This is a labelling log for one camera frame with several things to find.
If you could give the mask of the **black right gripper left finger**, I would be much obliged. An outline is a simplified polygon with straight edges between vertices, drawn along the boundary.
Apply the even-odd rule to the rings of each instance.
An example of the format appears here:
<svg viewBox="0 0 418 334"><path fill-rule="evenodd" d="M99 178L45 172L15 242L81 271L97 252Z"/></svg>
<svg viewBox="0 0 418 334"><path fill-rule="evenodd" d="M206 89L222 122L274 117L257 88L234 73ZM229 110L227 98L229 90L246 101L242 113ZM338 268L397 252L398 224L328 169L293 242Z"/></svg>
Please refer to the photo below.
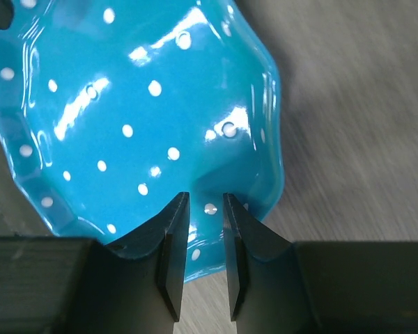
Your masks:
<svg viewBox="0 0 418 334"><path fill-rule="evenodd" d="M183 295L189 193L103 246L88 244L68 308L67 333L172 333Z"/></svg>

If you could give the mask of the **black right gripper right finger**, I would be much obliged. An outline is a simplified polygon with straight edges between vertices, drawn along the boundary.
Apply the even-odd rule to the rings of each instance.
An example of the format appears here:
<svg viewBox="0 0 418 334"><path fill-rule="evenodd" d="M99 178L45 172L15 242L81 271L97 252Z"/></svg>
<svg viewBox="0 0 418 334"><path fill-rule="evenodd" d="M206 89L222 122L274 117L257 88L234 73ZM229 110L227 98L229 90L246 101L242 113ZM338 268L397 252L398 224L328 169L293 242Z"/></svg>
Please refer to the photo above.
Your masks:
<svg viewBox="0 0 418 334"><path fill-rule="evenodd" d="M223 195L231 321L238 333L319 333L294 245Z"/></svg>

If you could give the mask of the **blue polka dot plate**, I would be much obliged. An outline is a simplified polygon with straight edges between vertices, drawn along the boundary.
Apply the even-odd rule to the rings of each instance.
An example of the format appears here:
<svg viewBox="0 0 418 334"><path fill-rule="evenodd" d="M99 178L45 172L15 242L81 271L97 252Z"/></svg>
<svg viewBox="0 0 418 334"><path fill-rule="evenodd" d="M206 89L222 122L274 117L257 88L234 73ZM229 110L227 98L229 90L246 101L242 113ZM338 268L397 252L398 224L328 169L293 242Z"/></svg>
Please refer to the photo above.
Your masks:
<svg viewBox="0 0 418 334"><path fill-rule="evenodd" d="M223 195L280 199L281 80L234 1L14 1L0 141L59 237L103 244L188 192L185 280L225 268Z"/></svg>

